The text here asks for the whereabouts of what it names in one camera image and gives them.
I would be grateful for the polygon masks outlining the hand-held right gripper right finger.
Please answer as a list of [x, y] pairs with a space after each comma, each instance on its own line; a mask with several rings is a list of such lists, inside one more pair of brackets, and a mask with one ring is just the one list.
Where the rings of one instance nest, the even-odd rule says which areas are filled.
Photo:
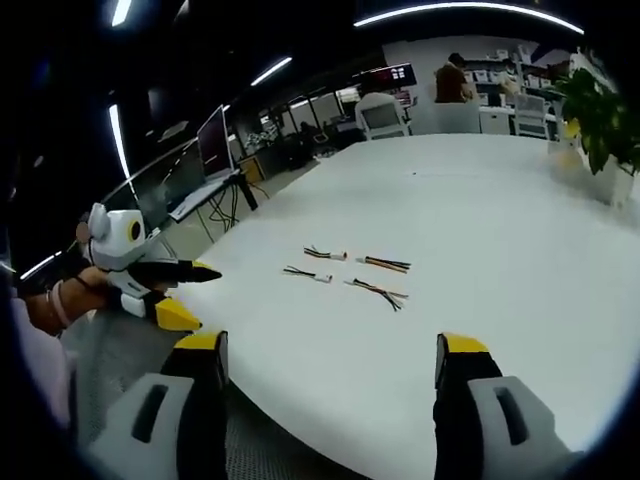
[[551, 409], [473, 337], [438, 335], [435, 394], [436, 479], [560, 479], [583, 456], [559, 438]]

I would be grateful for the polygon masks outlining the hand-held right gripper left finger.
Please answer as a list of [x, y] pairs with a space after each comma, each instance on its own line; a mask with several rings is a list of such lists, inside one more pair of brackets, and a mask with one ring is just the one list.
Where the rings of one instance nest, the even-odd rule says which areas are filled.
[[225, 479], [228, 333], [180, 339], [106, 411], [88, 452], [109, 479]]

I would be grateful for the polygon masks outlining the person's left hand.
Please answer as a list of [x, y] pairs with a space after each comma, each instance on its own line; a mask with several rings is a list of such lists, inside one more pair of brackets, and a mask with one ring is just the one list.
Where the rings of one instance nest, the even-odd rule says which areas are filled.
[[69, 320], [93, 310], [120, 308], [120, 292], [110, 284], [107, 274], [95, 266], [83, 269], [59, 286], [59, 301]]

